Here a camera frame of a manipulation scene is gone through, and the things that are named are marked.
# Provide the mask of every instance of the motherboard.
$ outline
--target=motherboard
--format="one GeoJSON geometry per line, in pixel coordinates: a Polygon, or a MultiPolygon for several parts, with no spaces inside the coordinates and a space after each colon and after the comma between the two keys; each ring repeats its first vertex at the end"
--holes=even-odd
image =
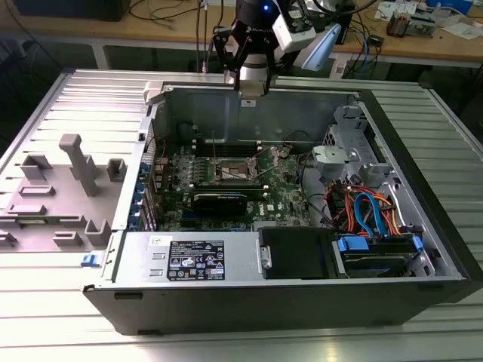
{"type": "Polygon", "coordinates": [[[284,146],[181,146],[156,160],[158,230],[310,226],[298,161],[284,146]]]}

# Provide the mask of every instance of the wooden table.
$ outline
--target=wooden table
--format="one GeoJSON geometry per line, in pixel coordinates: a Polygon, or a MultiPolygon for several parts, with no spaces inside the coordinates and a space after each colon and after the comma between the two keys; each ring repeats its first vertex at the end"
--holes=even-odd
{"type": "MultiPolygon", "coordinates": [[[[177,4],[174,0],[151,0],[151,6],[169,6],[177,4]]],[[[195,7],[195,0],[174,9],[159,11],[158,15],[168,16],[195,7]]],[[[437,29],[433,38],[404,37],[394,38],[386,35],[386,22],[374,21],[374,9],[362,11],[363,23],[371,29],[371,33],[385,38],[379,55],[380,62],[413,63],[441,66],[477,67],[483,62],[483,37],[465,40],[444,30],[437,29]]],[[[144,3],[134,9],[134,13],[147,17],[148,10],[144,3]]],[[[234,17],[234,7],[225,7],[222,24],[230,24],[234,17]]],[[[483,10],[472,9],[470,16],[482,16],[483,10]]],[[[46,17],[21,17],[19,21],[39,41],[59,41],[89,44],[94,52],[100,69],[108,69],[109,63],[103,47],[110,45],[145,48],[195,49],[196,11],[191,11],[173,20],[174,29],[158,25],[148,20],[139,20],[126,14],[116,23],[98,20],[62,19],[46,17]]],[[[220,7],[210,6],[208,12],[208,36],[220,16],[220,7]]],[[[19,26],[12,20],[0,1],[0,37],[18,41],[28,39],[19,26]]],[[[200,21],[202,42],[203,17],[200,21]]],[[[346,62],[356,57],[361,51],[354,32],[349,32],[343,45],[336,45],[332,57],[334,62],[332,76],[340,76],[346,62]]]]}

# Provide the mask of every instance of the table leg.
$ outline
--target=table leg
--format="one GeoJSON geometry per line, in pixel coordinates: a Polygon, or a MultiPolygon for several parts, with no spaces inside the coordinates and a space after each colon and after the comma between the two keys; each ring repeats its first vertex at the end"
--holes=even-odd
{"type": "Polygon", "coordinates": [[[334,64],[332,65],[329,78],[342,79],[346,70],[347,63],[352,59],[352,53],[335,54],[334,64]]]}
{"type": "Polygon", "coordinates": [[[96,64],[98,69],[109,69],[109,62],[107,61],[106,53],[104,52],[104,46],[101,43],[92,43],[92,52],[94,58],[96,58],[96,64]]]}

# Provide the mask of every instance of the blue cable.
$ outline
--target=blue cable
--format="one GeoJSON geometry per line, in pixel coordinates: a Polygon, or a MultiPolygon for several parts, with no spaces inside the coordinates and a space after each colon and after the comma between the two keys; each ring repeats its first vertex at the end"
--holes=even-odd
{"type": "Polygon", "coordinates": [[[374,210],[374,220],[376,221],[376,227],[377,227],[377,231],[379,232],[380,235],[382,236],[387,236],[388,233],[387,233],[387,230],[386,230],[386,226],[384,225],[384,222],[382,221],[382,219],[380,218],[380,211],[379,211],[379,205],[377,204],[377,201],[375,198],[372,197],[372,195],[368,194],[368,193],[365,193],[365,192],[362,192],[361,194],[357,195],[357,197],[355,198],[354,200],[354,214],[355,214],[355,219],[357,220],[358,224],[366,231],[368,232],[369,236],[371,238],[374,237],[374,233],[373,231],[371,230],[371,228],[365,224],[364,220],[362,219],[361,217],[361,212],[359,210],[359,206],[360,206],[360,203],[361,203],[361,199],[363,197],[366,197],[369,199],[369,201],[371,202],[372,204],[372,208],[374,210]]]}
{"type": "Polygon", "coordinates": [[[368,61],[369,58],[369,46],[368,46],[368,40],[365,38],[364,34],[360,30],[354,30],[356,34],[359,34],[362,37],[362,40],[364,41],[364,51],[365,51],[365,56],[364,60],[362,61],[362,66],[360,68],[360,72],[365,72],[365,64],[368,61]]]}

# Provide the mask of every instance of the power supply label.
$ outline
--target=power supply label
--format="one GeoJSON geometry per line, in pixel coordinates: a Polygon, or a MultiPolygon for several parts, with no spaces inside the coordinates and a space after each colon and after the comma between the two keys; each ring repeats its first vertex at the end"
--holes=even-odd
{"type": "Polygon", "coordinates": [[[223,241],[172,241],[169,248],[170,281],[222,281],[225,279],[223,241]]]}

